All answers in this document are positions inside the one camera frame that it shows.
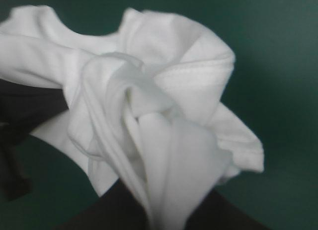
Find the green surface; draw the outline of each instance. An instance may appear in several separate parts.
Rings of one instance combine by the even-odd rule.
[[[222,100],[266,155],[263,174],[218,189],[271,229],[318,229],[318,0],[0,0],[0,19],[23,4],[52,6],[82,34],[115,31],[127,7],[180,13],[214,30],[237,55]],[[30,138],[18,155],[34,189],[1,202],[1,230],[50,229],[96,199],[80,169],[47,144]]]

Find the white fabric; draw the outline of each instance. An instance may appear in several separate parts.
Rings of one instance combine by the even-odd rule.
[[[69,111],[33,135],[88,175],[99,195],[119,176],[158,230],[181,230],[217,183],[263,171],[260,141],[220,98],[231,49],[183,16],[125,11],[118,32],[70,31],[47,6],[0,24],[0,78],[62,88]]]

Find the cotton garment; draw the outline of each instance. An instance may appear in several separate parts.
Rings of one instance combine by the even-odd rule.
[[[0,47],[0,78],[63,89],[69,111],[33,135],[99,195],[120,177],[153,229],[183,229],[213,186],[263,171],[260,141],[220,102],[234,54],[199,23],[128,9],[118,32],[95,37],[24,6],[0,24]]]
[[[0,120],[7,123],[0,128],[0,144],[9,147],[20,143],[36,126],[67,109],[61,89],[31,87],[0,79]],[[7,198],[12,200],[26,194],[30,185],[19,176],[19,170],[14,168],[12,152],[2,147],[0,187]],[[141,205],[122,181],[117,180],[93,205],[56,229],[98,230],[103,226],[116,230],[145,230],[146,220]],[[215,190],[211,190],[188,218],[185,230],[236,230],[237,226],[245,230],[267,229],[235,208]]]

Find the white cloth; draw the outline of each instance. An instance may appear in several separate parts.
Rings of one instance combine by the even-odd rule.
[[[127,9],[118,32],[70,31],[47,6],[0,24],[0,78],[62,88],[69,111],[33,135],[73,159],[101,195],[124,181],[150,225],[181,230],[213,186],[263,171],[258,138],[221,102],[235,56],[183,16]]]

